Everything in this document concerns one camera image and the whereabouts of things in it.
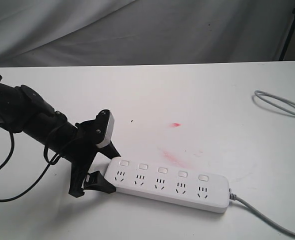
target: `power strip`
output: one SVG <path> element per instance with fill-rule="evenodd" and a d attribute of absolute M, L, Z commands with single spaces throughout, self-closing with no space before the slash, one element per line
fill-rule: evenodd
<path fill-rule="evenodd" d="M 224 176 L 175 166 L 115 157 L 105 179 L 120 193 L 215 213 L 224 213 L 230 202 L 229 182 Z"/>

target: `white table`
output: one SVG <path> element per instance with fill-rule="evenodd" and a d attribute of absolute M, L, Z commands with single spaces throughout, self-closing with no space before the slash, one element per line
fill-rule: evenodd
<path fill-rule="evenodd" d="M 115 117 L 124 158 L 177 164 L 228 178 L 233 192 L 295 231 L 295 118 L 252 101 L 263 90 L 295 102 L 295 62 L 161 66 L 0 68 L 2 82 L 28 85 L 71 123 Z M 180 127 L 170 127 L 180 123 Z M 0 163 L 9 135 L 0 129 Z M 46 166 L 43 146 L 24 133 L 0 172 L 0 198 L 25 190 Z M 98 155 L 96 169 L 109 162 Z M 68 195 L 61 159 L 26 196 L 0 203 L 0 240 L 288 239 L 233 203 L 211 213 L 121 193 Z"/>

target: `red stain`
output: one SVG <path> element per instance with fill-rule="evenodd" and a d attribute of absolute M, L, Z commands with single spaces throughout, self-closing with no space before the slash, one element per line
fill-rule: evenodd
<path fill-rule="evenodd" d="M 177 127 L 179 127 L 179 126 L 181 126 L 181 123 L 171 123 L 170 125 L 169 125 L 171 128 L 177 128 Z"/>
<path fill-rule="evenodd" d="M 171 154 L 170 152 L 160 149 L 163 153 L 163 157 L 165 157 L 167 160 L 169 160 L 172 164 L 177 165 L 178 167 L 185 168 L 185 164 L 182 163 L 176 156 Z"/>

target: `white backdrop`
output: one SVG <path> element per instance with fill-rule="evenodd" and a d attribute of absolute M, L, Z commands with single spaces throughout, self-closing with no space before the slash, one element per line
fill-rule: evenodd
<path fill-rule="evenodd" d="M 0 67 L 275 61 L 295 0 L 0 0 Z"/>

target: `white power strip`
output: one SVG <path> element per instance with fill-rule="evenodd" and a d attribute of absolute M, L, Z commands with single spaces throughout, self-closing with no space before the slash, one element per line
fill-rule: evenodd
<path fill-rule="evenodd" d="M 115 157 L 105 179 L 120 193 L 215 213 L 224 213 L 230 202 L 224 176 L 174 166 Z"/>

